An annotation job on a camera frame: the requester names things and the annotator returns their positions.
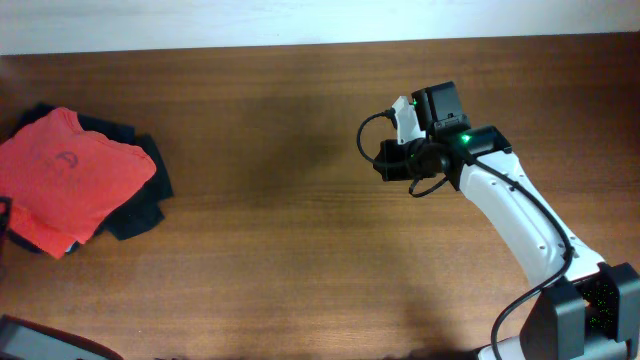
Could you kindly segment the folded dark navy garment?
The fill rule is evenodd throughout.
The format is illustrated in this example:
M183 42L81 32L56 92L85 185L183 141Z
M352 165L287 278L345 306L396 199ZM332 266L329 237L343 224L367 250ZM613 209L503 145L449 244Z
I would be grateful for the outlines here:
M24 126L35 122L56 108L59 107L39 104L25 112L9 138L14 136ZM111 140L142 148L152 158L157 167L156 173L151 179L148 180L133 197L108 215L99 225L93 236L103 230L107 230L111 232L116 239L126 240L156 227L164 218L159 208L159 203L162 200L172 197L173 189L168 171L153 138L148 134L136 134L134 127L130 125L118 124L80 113L77 114L79 122L84 129L97 131ZM9 224L8 237L12 242L31 252L45 253L24 238L13 233L9 229ZM66 254L72 252L80 245L82 244L75 243Z

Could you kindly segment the orange McKinney Boyd soccer t-shirt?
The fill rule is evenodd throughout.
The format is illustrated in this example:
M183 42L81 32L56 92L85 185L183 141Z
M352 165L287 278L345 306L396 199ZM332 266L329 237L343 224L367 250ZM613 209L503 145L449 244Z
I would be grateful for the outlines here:
M88 241L156 173L140 147L84 129L59 107L1 144L1 194L47 225Z

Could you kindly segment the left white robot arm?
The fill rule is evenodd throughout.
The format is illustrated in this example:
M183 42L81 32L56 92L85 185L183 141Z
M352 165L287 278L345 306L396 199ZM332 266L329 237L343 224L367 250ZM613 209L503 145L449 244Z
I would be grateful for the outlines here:
M1 358L123 360L93 340L10 315L1 317Z

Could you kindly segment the folded red Fram t-shirt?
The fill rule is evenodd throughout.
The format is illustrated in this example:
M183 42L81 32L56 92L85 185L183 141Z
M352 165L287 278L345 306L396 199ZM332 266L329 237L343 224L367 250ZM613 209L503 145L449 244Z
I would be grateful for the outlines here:
M45 224L21 206L11 209L9 229L56 259L63 257L76 243L71 235Z

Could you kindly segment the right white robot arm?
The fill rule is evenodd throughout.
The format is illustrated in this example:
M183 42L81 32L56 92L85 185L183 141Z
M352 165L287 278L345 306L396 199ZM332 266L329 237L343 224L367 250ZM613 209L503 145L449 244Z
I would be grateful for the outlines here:
M530 290L495 320L478 359L636 359L639 275L611 266L551 209L494 127L439 139L385 140L372 161L386 181L444 174L489 219Z

